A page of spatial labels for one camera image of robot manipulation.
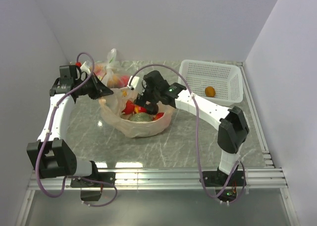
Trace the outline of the dark brown fake fruit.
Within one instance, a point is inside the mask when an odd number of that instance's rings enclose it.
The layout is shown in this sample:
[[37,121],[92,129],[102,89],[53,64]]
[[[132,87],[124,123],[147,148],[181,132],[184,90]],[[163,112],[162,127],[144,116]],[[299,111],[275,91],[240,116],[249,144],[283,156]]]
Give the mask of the dark brown fake fruit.
[[148,114],[156,115],[159,112],[159,107],[157,104],[150,103],[147,110]]

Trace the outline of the red fake apple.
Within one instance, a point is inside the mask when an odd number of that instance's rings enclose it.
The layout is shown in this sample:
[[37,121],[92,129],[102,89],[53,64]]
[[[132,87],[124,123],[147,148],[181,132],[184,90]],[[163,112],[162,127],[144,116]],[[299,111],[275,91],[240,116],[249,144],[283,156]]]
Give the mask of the red fake apple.
[[134,106],[134,113],[146,113],[147,110],[144,107],[135,105]]
[[153,117],[153,121],[156,121],[158,119],[160,119],[161,117],[163,117],[164,113],[157,113],[154,117]]
[[134,112],[135,105],[131,100],[126,102],[125,108],[122,111],[123,114],[132,114]]

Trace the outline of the green netted fake melon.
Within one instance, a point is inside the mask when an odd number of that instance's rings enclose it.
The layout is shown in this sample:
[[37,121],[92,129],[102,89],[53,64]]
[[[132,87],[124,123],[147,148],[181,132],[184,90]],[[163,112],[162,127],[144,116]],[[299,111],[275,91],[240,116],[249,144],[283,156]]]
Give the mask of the green netted fake melon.
[[131,115],[128,120],[133,122],[151,122],[153,118],[147,113],[135,113]]

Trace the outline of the beige plastic bag orange prints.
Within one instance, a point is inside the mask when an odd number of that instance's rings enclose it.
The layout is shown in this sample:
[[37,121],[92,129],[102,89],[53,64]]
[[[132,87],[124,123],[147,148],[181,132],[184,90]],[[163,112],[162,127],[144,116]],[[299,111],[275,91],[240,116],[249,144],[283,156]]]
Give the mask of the beige plastic bag orange prints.
[[158,103],[158,112],[163,116],[150,122],[130,121],[130,114],[126,115],[122,111],[126,107],[127,101],[134,101],[137,92],[124,88],[114,88],[113,94],[99,99],[101,116],[103,120],[122,132],[126,137],[151,137],[163,132],[170,125],[174,108]]

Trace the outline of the white perforated plastic basket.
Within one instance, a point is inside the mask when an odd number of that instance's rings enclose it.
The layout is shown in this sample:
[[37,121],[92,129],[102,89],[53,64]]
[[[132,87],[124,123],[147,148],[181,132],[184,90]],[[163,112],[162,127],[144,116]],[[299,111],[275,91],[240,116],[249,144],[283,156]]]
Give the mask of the white perforated plastic basket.
[[[184,85],[185,79],[191,90],[221,106],[231,106],[243,101],[243,78],[239,67],[230,64],[183,60],[180,65],[178,83]],[[214,87],[216,96],[209,98],[205,88]]]

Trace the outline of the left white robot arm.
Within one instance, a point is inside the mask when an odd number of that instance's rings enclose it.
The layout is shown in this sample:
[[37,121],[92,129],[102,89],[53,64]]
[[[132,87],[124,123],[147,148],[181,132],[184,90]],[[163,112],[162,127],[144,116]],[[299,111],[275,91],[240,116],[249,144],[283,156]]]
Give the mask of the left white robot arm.
[[113,91],[91,73],[87,62],[60,66],[59,72],[49,91],[50,109],[44,128],[37,141],[27,145],[27,154],[39,179],[82,176],[84,184],[95,187],[100,181],[95,163],[77,159],[65,141],[66,134],[80,96],[97,100]]

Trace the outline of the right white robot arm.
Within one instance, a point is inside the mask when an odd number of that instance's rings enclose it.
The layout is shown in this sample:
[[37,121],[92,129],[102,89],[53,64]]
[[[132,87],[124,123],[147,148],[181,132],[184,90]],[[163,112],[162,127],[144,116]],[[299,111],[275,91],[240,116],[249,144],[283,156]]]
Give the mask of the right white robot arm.
[[220,184],[229,186],[235,181],[232,169],[239,159],[240,146],[249,134],[249,127],[239,107],[228,108],[208,101],[179,83],[168,84],[159,71],[151,71],[143,78],[131,76],[128,87],[138,93],[137,104],[154,113],[157,103],[191,113],[218,131],[217,144],[221,148],[218,170]]

